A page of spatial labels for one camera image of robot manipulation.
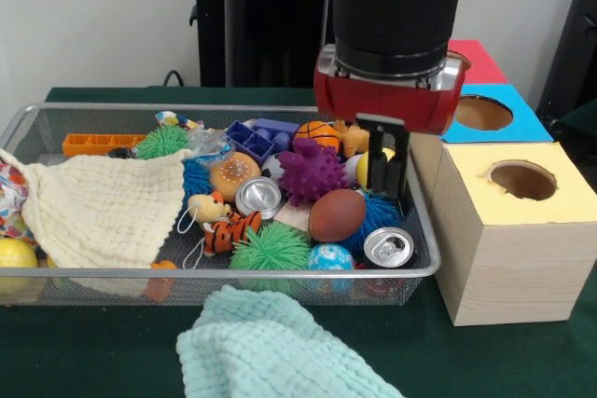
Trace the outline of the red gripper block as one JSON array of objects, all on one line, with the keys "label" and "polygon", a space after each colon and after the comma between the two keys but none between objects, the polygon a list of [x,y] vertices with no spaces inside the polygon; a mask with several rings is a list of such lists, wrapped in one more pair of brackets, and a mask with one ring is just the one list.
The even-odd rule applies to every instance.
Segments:
[{"label": "red gripper block", "polygon": [[336,58],[335,46],[323,47],[313,74],[318,110],[330,117],[355,122],[401,125],[390,130],[395,155],[387,162],[384,131],[369,133],[367,189],[401,201],[409,153],[409,132],[440,135],[450,126],[465,80],[463,62],[448,57],[432,75],[414,79],[381,80],[357,75]]}]

